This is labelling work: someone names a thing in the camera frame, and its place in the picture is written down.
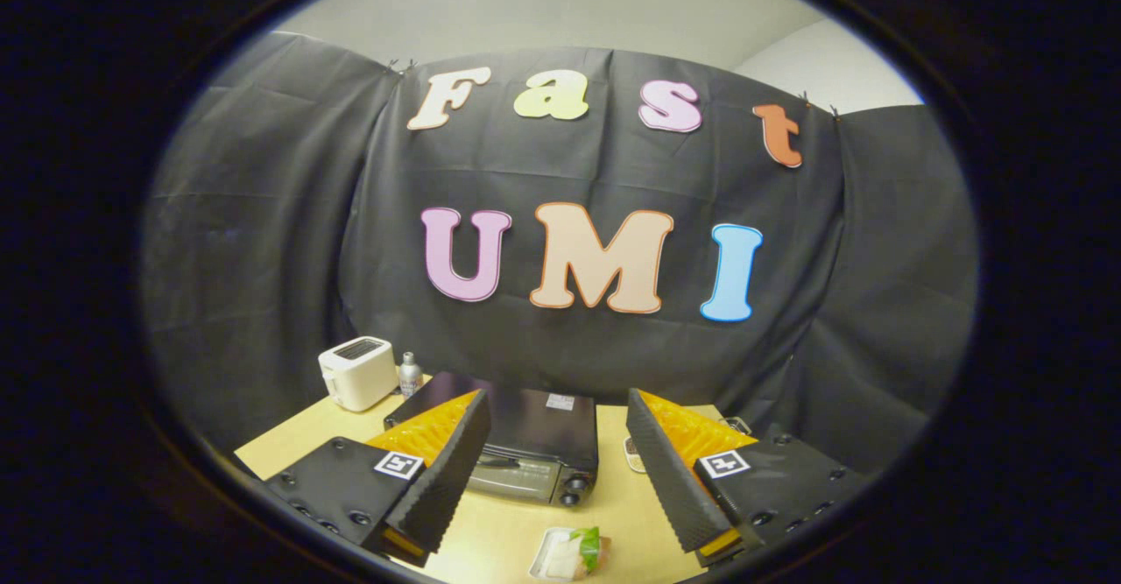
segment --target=bread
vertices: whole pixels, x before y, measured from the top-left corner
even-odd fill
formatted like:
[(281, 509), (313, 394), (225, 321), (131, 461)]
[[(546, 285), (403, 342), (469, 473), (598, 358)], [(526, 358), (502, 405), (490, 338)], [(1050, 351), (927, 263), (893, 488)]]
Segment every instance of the bread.
[[(547, 577), (564, 577), (568, 580), (584, 580), (587, 577), (587, 565), (584, 557), (580, 555), (581, 537), (571, 540), (562, 540), (549, 548), (545, 556), (545, 575)], [(611, 547), (611, 538), (600, 537), (599, 568), (608, 559), (608, 549)]]

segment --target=table surface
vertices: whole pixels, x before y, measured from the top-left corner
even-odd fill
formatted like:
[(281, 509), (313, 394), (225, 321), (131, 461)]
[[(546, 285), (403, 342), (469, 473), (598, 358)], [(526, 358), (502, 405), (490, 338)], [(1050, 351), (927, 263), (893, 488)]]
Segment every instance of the table surface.
[[(382, 433), (382, 418), (401, 402), (400, 396), (389, 396), (352, 414), (324, 398), (234, 453), (260, 479), (268, 479), (332, 437), (365, 442)], [(713, 419), (721, 417), (712, 405), (691, 409)], [(660, 584), (701, 574), (696, 556), (682, 551), (677, 544), (649, 476), (627, 464), (627, 407), (597, 406), (596, 418), (600, 472), (584, 502), (567, 509), (467, 490), (439, 551), (416, 571), (451, 584), (539, 584), (545, 581), (530, 576), (529, 567), (547, 529), (599, 526), (600, 534), (612, 539), (611, 554), (589, 582)]]

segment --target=paper label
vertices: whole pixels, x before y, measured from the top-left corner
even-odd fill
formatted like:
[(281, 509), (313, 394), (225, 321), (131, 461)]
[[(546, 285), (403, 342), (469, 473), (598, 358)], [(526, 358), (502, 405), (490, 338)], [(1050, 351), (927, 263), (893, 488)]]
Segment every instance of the paper label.
[(545, 406), (550, 409), (564, 409), (565, 411), (572, 411), (573, 405), (576, 402), (575, 396), (560, 396), (560, 393), (549, 393), (549, 399), (545, 401)]

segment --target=ceiling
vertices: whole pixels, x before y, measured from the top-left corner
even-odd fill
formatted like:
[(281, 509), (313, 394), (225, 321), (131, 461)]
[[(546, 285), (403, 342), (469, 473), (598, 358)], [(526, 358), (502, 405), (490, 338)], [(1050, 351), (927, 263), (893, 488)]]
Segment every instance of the ceiling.
[(596, 46), (733, 69), (823, 15), (798, 0), (316, 0), (277, 26), (388, 64)]

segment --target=white plate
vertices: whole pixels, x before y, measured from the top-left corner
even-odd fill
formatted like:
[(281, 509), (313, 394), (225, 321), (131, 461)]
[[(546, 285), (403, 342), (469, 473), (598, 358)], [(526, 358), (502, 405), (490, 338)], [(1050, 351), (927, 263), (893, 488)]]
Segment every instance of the white plate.
[(545, 575), (545, 558), (548, 557), (553, 545), (567, 540), (573, 531), (576, 530), (572, 527), (550, 527), (546, 529), (545, 537), (541, 538), (541, 548), (537, 549), (537, 558), (534, 559), (534, 565), (529, 567), (529, 575), (537, 580), (548, 580), (549, 582), (572, 582), (571, 577), (549, 577)]

